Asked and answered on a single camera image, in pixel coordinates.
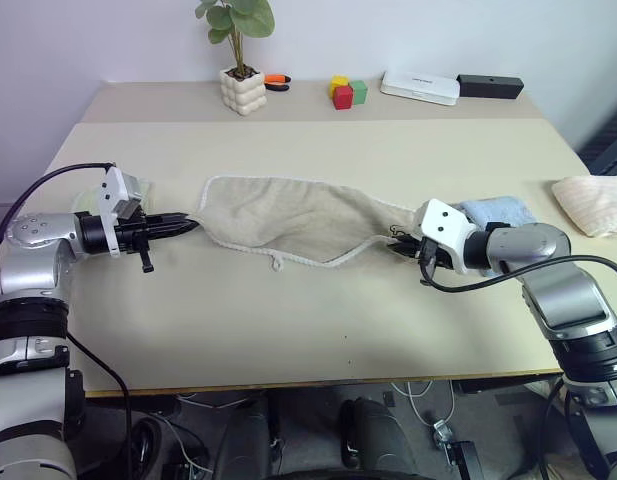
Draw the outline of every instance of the green leaf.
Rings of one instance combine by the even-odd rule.
[[[255,9],[257,0],[230,0],[232,8],[244,15],[250,15]]]
[[[206,14],[206,10],[212,7],[217,0],[202,0],[197,8],[195,8],[195,17],[202,18]]]
[[[228,30],[232,27],[232,20],[227,7],[215,5],[206,12],[206,19],[215,30]]]
[[[267,37],[275,29],[275,18],[268,0],[256,0],[256,2],[250,15],[244,15],[231,8],[230,17],[237,30],[244,35],[255,38]]]
[[[213,28],[211,30],[208,30],[208,40],[210,40],[210,43],[215,45],[217,43],[223,42],[224,39],[228,36],[229,33],[230,33],[230,29],[228,29],[228,30],[215,30]]]

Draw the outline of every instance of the green block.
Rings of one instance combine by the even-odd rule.
[[[348,85],[352,87],[352,104],[361,105],[362,103],[365,103],[366,94],[368,93],[368,87],[366,87],[366,84],[361,80],[353,80],[352,82],[348,83]]]

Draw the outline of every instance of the red block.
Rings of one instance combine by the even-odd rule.
[[[337,87],[332,95],[332,103],[335,104],[337,110],[344,110],[352,107],[352,99],[354,92],[352,87],[346,85],[345,87]]]

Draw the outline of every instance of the table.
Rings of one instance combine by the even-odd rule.
[[[554,200],[552,182],[587,171],[524,96],[443,107],[371,89],[368,105],[335,112],[324,84],[293,82],[291,94],[269,95],[265,109],[242,119],[224,109],[217,88],[107,86],[49,170],[115,161],[155,182],[155,212],[194,212],[205,181],[227,173],[325,180],[413,209],[431,197],[516,195],[564,230],[575,253],[617,262],[617,238],[585,237]],[[28,209],[66,211],[100,178],[59,177]],[[276,273],[269,258],[221,248],[202,229],[151,249],[151,274],[133,255],[78,265],[69,321],[137,394],[558,371],[517,282],[450,296],[420,285],[416,266],[397,258],[335,270],[287,262]],[[585,268],[617,311],[617,278]],[[80,353],[73,360],[90,395],[115,389]]]

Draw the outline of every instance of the robotic arm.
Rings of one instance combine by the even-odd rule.
[[[463,213],[434,199],[417,216],[415,236],[421,241],[406,236],[392,248],[419,258],[422,283],[452,293],[470,289],[435,283],[436,266],[459,274],[479,269],[519,273],[522,296],[577,405],[571,426],[582,459],[596,478],[617,478],[617,316],[597,282],[572,261],[530,267],[570,256],[566,234],[541,223],[518,228],[489,224],[479,231]]]
[[[145,215],[134,177],[107,170],[100,215],[29,214],[8,227],[0,256],[0,480],[76,479],[64,443],[80,421],[81,373],[66,340],[73,266],[91,255],[139,253],[198,224],[181,213]]]

